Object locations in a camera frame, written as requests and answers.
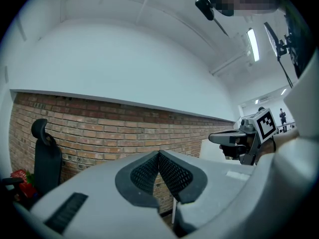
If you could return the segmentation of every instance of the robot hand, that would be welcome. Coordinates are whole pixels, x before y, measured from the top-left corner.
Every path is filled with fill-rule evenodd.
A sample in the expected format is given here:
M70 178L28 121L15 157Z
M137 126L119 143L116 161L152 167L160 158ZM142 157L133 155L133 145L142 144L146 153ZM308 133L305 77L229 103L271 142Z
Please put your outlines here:
M209 140L220 144L225 156L238 159L241 164L253 165L259 160L262 144L276 133L274 121L270 109L261 110L243 119L238 130L213 133Z

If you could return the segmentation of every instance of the person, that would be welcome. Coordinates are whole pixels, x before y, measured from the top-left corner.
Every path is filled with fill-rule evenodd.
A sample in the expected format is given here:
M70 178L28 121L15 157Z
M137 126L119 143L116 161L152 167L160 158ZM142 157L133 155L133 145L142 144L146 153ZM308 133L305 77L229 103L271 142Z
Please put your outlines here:
M287 121L286 121L286 113L283 112L282 108L280 108L279 117L281 119L281 125L287 123ZM287 132L287 126L284 126L283 128L284 128L284 133L286 133Z
M297 77L306 68L316 48L315 39L298 10L289 0L210 0L213 7L225 16L250 16L281 10L285 14L288 33L293 37L290 56Z

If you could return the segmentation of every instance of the ceiling light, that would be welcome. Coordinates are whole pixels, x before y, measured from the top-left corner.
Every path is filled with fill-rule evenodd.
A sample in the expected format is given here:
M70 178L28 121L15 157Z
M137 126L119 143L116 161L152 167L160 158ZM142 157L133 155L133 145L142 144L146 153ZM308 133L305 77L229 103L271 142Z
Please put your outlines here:
M250 44L251 47L253 49L253 53L254 53L254 59L255 62L259 60L259 51L258 51L258 45L257 45L257 40L256 40L256 36L255 36L255 32L252 28L249 29L249 31L247 32L249 40L250 40Z

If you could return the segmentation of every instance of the ceiling beam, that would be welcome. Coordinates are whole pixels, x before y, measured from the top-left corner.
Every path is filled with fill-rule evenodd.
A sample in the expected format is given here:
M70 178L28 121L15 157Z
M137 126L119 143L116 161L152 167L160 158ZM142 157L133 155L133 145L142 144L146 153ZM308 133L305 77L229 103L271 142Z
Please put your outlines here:
M219 67L217 67L214 70L211 70L210 73L214 76L216 73L222 71L230 64L234 63L238 59L242 58L243 56L246 56L246 52L240 52L239 54L233 56L232 58L228 59L225 63L221 64Z
M141 3L138 0L129 0L129 1L133 1L133 2L138 2ZM213 52L216 54L216 56L224 56L224 53L220 51L220 48L218 47L218 45L216 44L216 42L214 40L212 40L209 36L207 36L205 33L203 33L202 31L200 31L200 29L196 29L195 27L192 27L190 24L186 23L183 19L177 17L177 15L175 15L173 12L169 11L169 10L163 10L161 8L158 8L152 4L147 4L149 0L144 0L141 7L141 10L137 16L136 22L135 24L138 25L141 19L141 16L143 14L143 11L145 9L146 6L149 6L153 9L156 10L160 10L162 12L164 12L165 14L173 17L174 19L178 20L180 23L182 23L183 25L185 25L186 27L188 27L189 29L191 29L193 32L195 32L212 50Z

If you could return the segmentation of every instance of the black camera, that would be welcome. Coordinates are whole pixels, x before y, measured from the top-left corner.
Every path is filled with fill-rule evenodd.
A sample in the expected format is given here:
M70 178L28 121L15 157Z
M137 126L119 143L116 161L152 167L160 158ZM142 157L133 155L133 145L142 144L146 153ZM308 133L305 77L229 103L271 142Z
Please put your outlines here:
M205 15L205 17L212 21L215 18L213 6L209 0L196 0L195 5Z

